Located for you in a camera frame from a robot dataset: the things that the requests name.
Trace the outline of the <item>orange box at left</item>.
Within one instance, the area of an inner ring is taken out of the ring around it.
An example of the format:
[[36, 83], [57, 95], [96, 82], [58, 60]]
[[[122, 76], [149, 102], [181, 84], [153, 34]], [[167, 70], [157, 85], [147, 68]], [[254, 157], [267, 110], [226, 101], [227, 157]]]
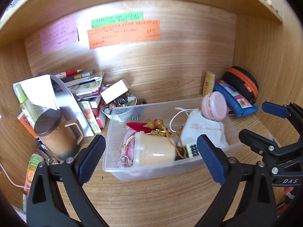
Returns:
[[20, 121], [20, 123], [25, 127], [25, 129], [36, 139], [38, 140], [38, 136], [35, 133], [33, 127], [31, 126], [30, 122], [27, 119], [27, 116], [24, 114], [24, 112], [22, 111], [17, 119]]

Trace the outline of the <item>green sticky note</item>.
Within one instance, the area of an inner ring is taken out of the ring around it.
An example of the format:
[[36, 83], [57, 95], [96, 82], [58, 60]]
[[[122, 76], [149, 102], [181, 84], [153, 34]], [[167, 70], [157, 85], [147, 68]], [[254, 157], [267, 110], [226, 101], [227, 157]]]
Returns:
[[91, 21], [91, 27], [93, 29], [101, 26], [118, 24], [123, 22], [140, 21], [143, 19], [144, 19], [143, 11], [126, 12], [122, 14], [115, 14], [106, 17], [101, 17], [99, 19], [93, 19]]

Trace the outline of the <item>red velvet drawstring pouch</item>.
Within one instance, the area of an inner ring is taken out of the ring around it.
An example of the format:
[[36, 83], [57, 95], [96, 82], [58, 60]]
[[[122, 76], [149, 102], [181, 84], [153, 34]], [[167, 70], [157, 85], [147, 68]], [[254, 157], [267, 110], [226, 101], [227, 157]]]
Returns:
[[144, 122], [127, 122], [126, 125], [135, 130], [136, 132], [143, 132], [145, 135], [154, 135], [162, 137], [171, 137], [172, 133], [169, 129], [162, 123], [157, 123], [155, 121]]

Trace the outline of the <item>orange sticky note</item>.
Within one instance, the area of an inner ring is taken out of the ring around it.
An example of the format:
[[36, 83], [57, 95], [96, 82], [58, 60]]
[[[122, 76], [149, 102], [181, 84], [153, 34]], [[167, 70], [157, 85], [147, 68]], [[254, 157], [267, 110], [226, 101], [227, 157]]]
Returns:
[[87, 31], [89, 48], [117, 45], [127, 42], [160, 40], [160, 21], [146, 19], [101, 26]]

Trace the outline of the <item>small white cardboard box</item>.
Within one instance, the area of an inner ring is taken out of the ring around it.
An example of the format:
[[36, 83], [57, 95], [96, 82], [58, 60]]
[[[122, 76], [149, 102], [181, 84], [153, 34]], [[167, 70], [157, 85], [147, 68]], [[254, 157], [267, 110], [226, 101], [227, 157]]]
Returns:
[[108, 87], [106, 90], [101, 92], [101, 97], [106, 104], [109, 104], [114, 99], [118, 98], [122, 94], [126, 93], [130, 85], [126, 79], [121, 79], [115, 84]]

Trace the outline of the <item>green glass bottle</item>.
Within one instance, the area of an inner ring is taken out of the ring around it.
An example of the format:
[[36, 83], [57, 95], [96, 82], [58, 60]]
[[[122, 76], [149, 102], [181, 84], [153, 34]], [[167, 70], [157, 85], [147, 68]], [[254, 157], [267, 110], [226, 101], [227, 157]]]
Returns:
[[199, 150], [195, 142], [190, 142], [185, 146], [189, 158], [200, 156]]

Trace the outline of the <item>translucent lidded plastic cup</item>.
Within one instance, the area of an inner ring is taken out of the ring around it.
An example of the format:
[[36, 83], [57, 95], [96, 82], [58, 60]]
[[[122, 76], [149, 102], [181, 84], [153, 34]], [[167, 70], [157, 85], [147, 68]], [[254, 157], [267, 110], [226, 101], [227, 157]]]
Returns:
[[175, 161], [176, 149], [166, 137], [135, 134], [134, 166], [150, 166]]

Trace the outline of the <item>orange white tube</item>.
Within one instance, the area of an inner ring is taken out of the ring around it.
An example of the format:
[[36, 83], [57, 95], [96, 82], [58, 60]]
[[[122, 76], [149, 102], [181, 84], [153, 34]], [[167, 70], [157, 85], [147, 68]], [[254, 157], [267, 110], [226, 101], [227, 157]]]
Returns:
[[25, 177], [25, 184], [24, 190], [28, 192], [31, 188], [31, 184], [37, 170], [38, 164], [44, 161], [44, 158], [38, 154], [33, 153], [28, 163], [26, 177]]

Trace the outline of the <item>pink sticky note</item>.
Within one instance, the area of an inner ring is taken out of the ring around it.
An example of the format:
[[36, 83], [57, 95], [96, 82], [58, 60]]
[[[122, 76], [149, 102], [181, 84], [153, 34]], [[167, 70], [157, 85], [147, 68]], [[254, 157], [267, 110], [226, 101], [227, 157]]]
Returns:
[[60, 50], [79, 41], [77, 18], [65, 17], [39, 32], [42, 54]]

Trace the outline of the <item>gourd charm with red cord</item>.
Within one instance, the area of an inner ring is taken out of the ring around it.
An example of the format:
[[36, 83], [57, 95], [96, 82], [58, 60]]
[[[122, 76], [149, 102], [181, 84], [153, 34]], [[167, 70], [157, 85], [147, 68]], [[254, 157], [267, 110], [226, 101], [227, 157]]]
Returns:
[[147, 124], [143, 125], [143, 128], [150, 130], [148, 135], [166, 137], [170, 144], [176, 149], [177, 156], [180, 159], [185, 159], [188, 156], [187, 150], [184, 147], [180, 135], [178, 132], [173, 132], [169, 127], [164, 125], [164, 121], [161, 119], [155, 119], [154, 121], [149, 121]]

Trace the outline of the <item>metal keys and clips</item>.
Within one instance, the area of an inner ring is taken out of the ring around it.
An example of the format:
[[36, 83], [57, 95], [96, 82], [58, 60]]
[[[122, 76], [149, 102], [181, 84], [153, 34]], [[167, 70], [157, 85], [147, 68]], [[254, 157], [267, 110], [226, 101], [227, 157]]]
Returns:
[[60, 159], [55, 156], [51, 151], [49, 151], [45, 145], [37, 144], [35, 149], [38, 154], [44, 158], [47, 164], [56, 165], [61, 163]]

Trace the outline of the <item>white bowl of trinkets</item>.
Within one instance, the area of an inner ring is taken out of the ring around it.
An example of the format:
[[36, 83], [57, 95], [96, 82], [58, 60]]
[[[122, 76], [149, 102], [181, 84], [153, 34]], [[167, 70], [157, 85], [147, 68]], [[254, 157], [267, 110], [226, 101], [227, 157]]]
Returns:
[[109, 119], [117, 117], [118, 121], [125, 121], [131, 117], [137, 102], [138, 99], [135, 95], [126, 92], [108, 104], [101, 98], [100, 109]]

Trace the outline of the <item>clear plastic storage bin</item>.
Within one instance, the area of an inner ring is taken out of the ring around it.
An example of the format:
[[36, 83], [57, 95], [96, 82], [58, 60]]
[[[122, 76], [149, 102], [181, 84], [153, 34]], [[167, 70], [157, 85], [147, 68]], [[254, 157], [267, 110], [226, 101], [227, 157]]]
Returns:
[[109, 123], [103, 170], [121, 181], [182, 174], [204, 166], [197, 138], [205, 134], [227, 156], [241, 145], [226, 117], [205, 119], [201, 98], [115, 108]]

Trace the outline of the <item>white cloth drawstring bag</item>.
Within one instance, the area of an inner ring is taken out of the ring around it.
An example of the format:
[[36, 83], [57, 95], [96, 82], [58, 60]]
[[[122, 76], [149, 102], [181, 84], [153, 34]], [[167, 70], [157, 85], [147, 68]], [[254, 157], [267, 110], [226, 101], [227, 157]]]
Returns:
[[181, 144], [184, 147], [186, 145], [195, 144], [198, 137], [205, 134], [216, 147], [221, 148], [224, 151], [228, 149], [229, 145], [226, 141], [224, 125], [222, 122], [209, 120], [203, 117], [199, 109], [184, 109], [180, 107], [176, 107], [175, 109], [179, 112], [169, 122], [171, 131], [176, 132], [172, 129], [174, 119], [183, 112], [187, 115], [187, 120], [183, 125], [180, 135]]

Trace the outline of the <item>stack of booklets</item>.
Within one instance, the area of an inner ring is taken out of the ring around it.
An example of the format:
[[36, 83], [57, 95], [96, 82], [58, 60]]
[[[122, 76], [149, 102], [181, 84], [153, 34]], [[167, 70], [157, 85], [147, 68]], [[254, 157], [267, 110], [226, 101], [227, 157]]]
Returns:
[[72, 76], [69, 81], [65, 81], [63, 84], [76, 101], [81, 101], [100, 95], [104, 75], [104, 71], [90, 71], [86, 72], [84, 76], [82, 74], [79, 75], [81, 77], [78, 79]]

